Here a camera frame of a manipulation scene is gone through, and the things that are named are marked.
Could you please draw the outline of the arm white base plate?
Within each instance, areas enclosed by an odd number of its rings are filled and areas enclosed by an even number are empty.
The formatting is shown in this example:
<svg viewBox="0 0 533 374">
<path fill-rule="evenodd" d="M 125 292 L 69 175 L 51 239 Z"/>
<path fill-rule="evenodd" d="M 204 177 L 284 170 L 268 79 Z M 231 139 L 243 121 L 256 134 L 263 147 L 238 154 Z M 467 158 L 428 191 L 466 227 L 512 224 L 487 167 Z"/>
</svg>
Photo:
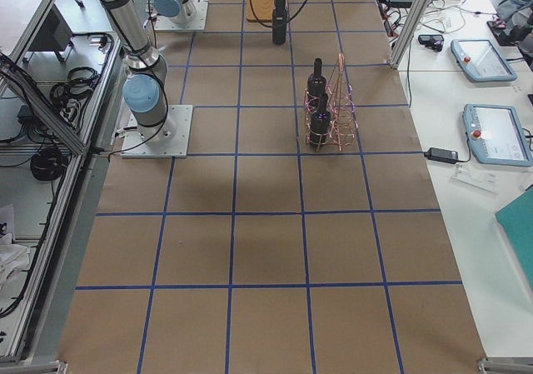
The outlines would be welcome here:
<svg viewBox="0 0 533 374">
<path fill-rule="evenodd" d="M 207 0 L 189 0 L 175 17 L 157 15 L 155 30 L 159 32 L 203 32 L 207 23 Z"/>
<path fill-rule="evenodd" d="M 137 125 L 131 113 L 128 121 L 134 129 L 126 132 L 120 151 L 126 158 L 167 158 L 187 156 L 193 105 L 170 105 L 162 129 Z"/>
</svg>

